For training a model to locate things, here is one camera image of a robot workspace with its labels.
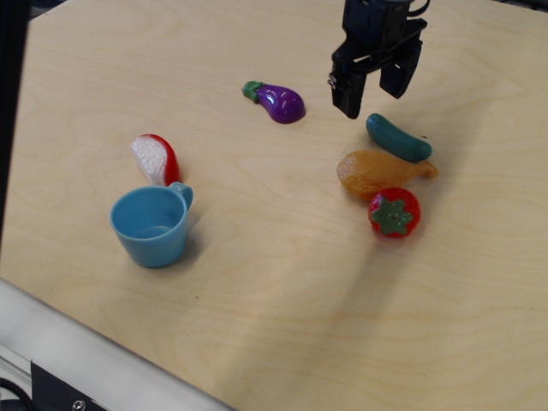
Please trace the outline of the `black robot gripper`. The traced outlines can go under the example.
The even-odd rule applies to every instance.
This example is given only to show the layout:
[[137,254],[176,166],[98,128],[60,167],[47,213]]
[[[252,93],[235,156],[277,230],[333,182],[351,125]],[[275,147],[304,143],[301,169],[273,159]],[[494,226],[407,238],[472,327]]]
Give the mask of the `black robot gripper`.
[[332,55],[331,99],[347,118],[360,114],[366,76],[381,71],[379,85],[400,98],[418,66],[427,23],[410,1],[347,1],[342,29],[346,39]]

